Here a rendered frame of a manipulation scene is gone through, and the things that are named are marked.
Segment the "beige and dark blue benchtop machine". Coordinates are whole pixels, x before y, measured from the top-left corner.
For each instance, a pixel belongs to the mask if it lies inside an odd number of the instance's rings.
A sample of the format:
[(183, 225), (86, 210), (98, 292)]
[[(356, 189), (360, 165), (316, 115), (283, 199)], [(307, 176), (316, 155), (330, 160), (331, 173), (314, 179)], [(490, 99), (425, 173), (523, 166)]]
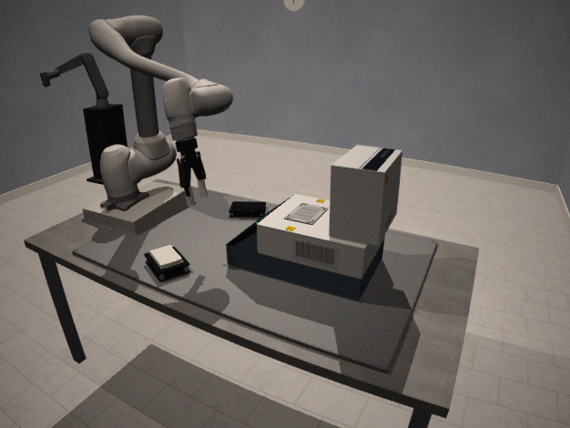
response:
[(330, 200), (286, 199), (226, 244), (228, 265), (359, 301), (397, 214), (401, 166), (402, 150), (355, 146), (331, 164)]

